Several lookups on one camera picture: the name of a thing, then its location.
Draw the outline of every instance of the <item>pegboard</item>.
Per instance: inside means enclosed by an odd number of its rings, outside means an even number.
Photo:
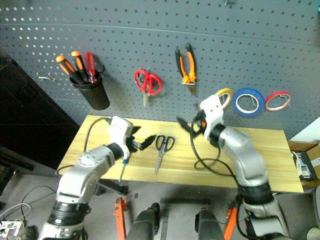
[[[230,105],[230,126],[283,129],[289,139],[320,113],[320,17],[317,1],[287,0],[55,0],[0,2],[0,44],[78,124],[87,114],[175,121],[191,120],[196,104],[218,89],[254,88],[264,98],[286,90],[291,107],[253,118]],[[181,85],[175,49],[196,60],[196,96]],[[93,110],[55,62],[63,54],[90,51],[104,64],[110,107]],[[150,68],[163,89],[143,108],[133,80]],[[56,77],[37,79],[36,72]],[[250,99],[243,105],[249,107]]]

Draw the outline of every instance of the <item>blue tape roll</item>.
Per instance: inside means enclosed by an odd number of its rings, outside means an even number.
[[[239,98],[241,96],[250,96],[254,98],[257,102],[257,107],[252,111],[242,109],[238,104]],[[257,90],[253,88],[242,88],[234,94],[232,105],[234,107],[234,110],[238,114],[244,117],[255,117],[263,112],[264,106],[265,106],[265,100],[264,100],[264,96],[262,96],[262,94]]]

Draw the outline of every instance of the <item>wooden tabletop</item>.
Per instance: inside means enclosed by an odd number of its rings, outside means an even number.
[[[90,124],[100,117],[102,116],[88,115],[86,117],[59,167],[76,164],[78,157],[83,152],[84,141]],[[226,188],[237,187],[231,177],[216,175],[208,170],[194,169],[194,163],[197,159],[191,149],[189,134],[177,122],[132,118],[128,120],[135,126],[141,126],[141,129],[134,135],[137,142],[141,143],[148,136],[157,134],[175,137],[175,144],[164,155],[157,174],[155,174],[155,166],[158,152],[155,143],[144,151],[134,153],[125,168],[123,180]],[[110,143],[108,127],[109,125],[105,121],[100,121],[93,127],[88,140],[87,147],[89,150]],[[253,146],[263,155],[269,183],[273,191],[303,192],[284,131],[240,127],[238,129],[250,136]],[[205,141],[203,136],[198,136],[194,140],[194,144],[202,158],[216,157],[217,149]],[[234,170],[230,159],[224,153],[221,154],[220,160],[226,162]],[[118,180],[122,167],[122,159],[120,159],[102,178]],[[228,170],[220,163],[216,164],[214,168],[219,172],[228,173]]]

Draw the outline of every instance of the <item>floor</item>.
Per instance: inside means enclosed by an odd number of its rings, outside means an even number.
[[[56,177],[36,175],[14,176],[0,196],[0,202],[6,203],[6,206],[0,213],[20,203],[24,195],[32,188],[45,185],[56,190],[58,183],[59,178]],[[125,197],[129,202],[129,208],[125,212],[127,232],[139,212],[146,209],[153,202],[160,203],[162,213],[166,209],[166,213],[168,213],[167,230],[162,229],[161,220],[160,230],[155,236],[155,240],[197,239],[194,221],[195,215],[201,208],[211,210],[221,222],[220,226],[224,230],[225,225],[222,223],[227,222],[226,211],[228,204],[231,203],[237,194],[235,189],[220,187],[135,181],[122,182],[122,184],[128,185],[130,191],[128,196]],[[25,199],[25,202],[33,202],[50,193],[51,191],[47,188],[37,188]],[[90,202],[92,210],[85,218],[85,229],[88,232],[89,239],[117,239],[116,221],[113,215],[114,200],[117,197],[119,195],[111,191],[92,197]],[[305,240],[308,230],[317,225],[312,195],[284,193],[277,195],[277,198],[287,218],[290,236],[296,240]],[[26,216],[27,225],[35,225],[40,231],[42,224],[48,219],[54,201],[55,194],[51,194],[42,200],[34,202],[31,213]],[[11,218],[14,219],[14,217],[18,218],[20,216],[20,211],[16,211],[11,215]],[[241,210],[240,219],[243,218],[244,214],[243,210]],[[245,238],[235,229],[232,239],[242,240]]]

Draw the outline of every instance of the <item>black pen holder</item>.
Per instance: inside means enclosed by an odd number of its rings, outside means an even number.
[[[95,78],[96,82],[87,84],[77,84],[72,78],[70,78],[70,81],[74,87],[79,89],[93,109],[104,110],[110,106],[110,102],[98,71],[95,72]]]

